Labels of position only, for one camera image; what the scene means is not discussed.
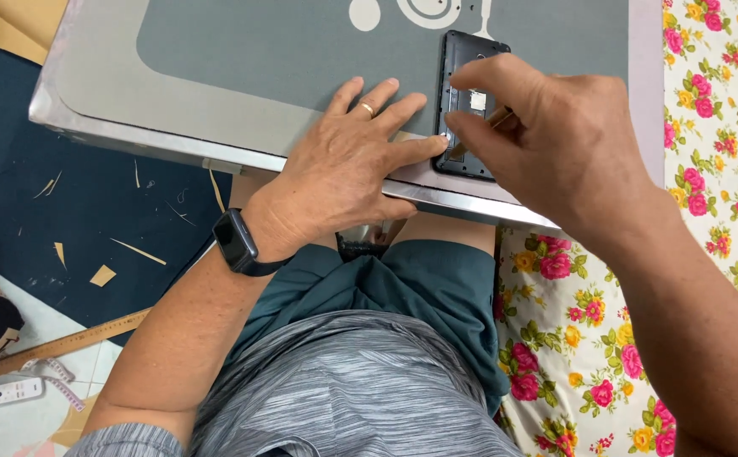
gold pen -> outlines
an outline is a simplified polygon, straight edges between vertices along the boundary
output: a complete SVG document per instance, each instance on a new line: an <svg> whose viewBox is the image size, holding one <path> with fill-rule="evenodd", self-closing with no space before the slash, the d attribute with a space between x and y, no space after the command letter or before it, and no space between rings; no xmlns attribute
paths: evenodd
<svg viewBox="0 0 738 457"><path fill-rule="evenodd" d="M493 111L493 114L490 115L489 118L487 118L487 123L490 125L491 128L495 129L502 122L507 120L507 118L509 118L512 115L513 115L512 110L510 110L507 107L501 107ZM467 152L468 152L467 146L459 142L459 144L454 146L453 149L451 150L451 159L458 159Z"/></svg>

wedding ring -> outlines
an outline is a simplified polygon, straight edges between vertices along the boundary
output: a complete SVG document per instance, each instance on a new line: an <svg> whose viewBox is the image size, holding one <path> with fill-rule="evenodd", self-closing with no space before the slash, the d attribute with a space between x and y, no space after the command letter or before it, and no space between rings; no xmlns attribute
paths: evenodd
<svg viewBox="0 0 738 457"><path fill-rule="evenodd" d="M370 107L368 103L363 103L363 102L361 102L361 106L367 109L369 111L369 115L371 116L371 118L374 119L374 108Z"/></svg>

remote control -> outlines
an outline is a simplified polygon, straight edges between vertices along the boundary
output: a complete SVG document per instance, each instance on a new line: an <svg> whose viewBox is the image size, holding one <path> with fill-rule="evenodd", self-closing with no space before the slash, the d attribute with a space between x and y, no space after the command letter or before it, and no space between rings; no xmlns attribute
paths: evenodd
<svg viewBox="0 0 738 457"><path fill-rule="evenodd" d="M39 377L0 385L0 405L32 399L45 392L45 382Z"/></svg>

left hand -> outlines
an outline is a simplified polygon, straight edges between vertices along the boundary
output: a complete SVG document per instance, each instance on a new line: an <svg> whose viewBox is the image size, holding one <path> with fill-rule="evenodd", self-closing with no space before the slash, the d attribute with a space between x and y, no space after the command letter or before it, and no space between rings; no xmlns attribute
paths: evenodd
<svg viewBox="0 0 738 457"><path fill-rule="evenodd" d="M361 93L363 78L354 77L338 89L290 152L281 174L242 211L259 247L259 261L285 259L325 234L417 212L413 203L384 196L383 180L399 167L442 154L447 140L434 135L389 142L427 102L423 94L409 94L380 112L399 87L396 79L385 80L352 110L349 104Z"/></svg>

gray t-shirt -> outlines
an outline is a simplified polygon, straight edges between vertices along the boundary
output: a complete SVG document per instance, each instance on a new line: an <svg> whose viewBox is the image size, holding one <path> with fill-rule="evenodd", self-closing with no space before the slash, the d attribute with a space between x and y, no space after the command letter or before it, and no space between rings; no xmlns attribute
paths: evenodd
<svg viewBox="0 0 738 457"><path fill-rule="evenodd" d="M491 421L459 354L419 319L337 311L248 348L198 412L197 457L456 455L521 457ZM120 424L66 457L176 457L171 433Z"/></svg>

